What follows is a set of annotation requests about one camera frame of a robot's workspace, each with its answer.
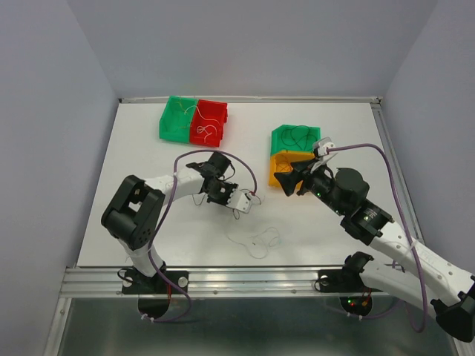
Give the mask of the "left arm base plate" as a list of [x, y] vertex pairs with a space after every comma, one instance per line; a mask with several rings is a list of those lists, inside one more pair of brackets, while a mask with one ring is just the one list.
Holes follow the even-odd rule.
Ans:
[[169, 291], [167, 283], [161, 277], [146, 277], [134, 267], [121, 268], [117, 276], [122, 281], [123, 294], [167, 294]]

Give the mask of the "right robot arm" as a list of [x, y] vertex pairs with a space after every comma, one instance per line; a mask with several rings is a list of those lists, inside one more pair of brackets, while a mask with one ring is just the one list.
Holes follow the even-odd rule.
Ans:
[[368, 200], [370, 186], [352, 168], [332, 172], [315, 159], [294, 162], [291, 171], [275, 178], [284, 193], [310, 192], [342, 218], [341, 227], [352, 238], [381, 252], [404, 271], [379, 265], [370, 257], [364, 264], [342, 270], [349, 289], [368, 286], [426, 309], [450, 336], [474, 340], [474, 275], [412, 240], [382, 208]]

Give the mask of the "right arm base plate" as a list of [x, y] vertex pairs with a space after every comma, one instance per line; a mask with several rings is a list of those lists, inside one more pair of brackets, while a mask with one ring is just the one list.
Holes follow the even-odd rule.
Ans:
[[318, 272], [314, 287], [322, 293], [352, 293], [360, 291], [359, 284], [342, 268], [323, 269]]

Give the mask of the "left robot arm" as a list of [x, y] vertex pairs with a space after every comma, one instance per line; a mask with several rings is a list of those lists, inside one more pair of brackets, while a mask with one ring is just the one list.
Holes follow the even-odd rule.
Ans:
[[125, 249], [140, 284], [149, 292], [159, 291], [165, 274], [163, 260], [152, 245], [164, 204], [183, 197], [205, 194], [208, 202], [247, 213], [250, 200], [237, 184], [223, 179], [231, 161], [213, 153], [205, 162], [192, 162], [171, 175], [153, 179], [126, 177], [108, 204], [101, 224]]

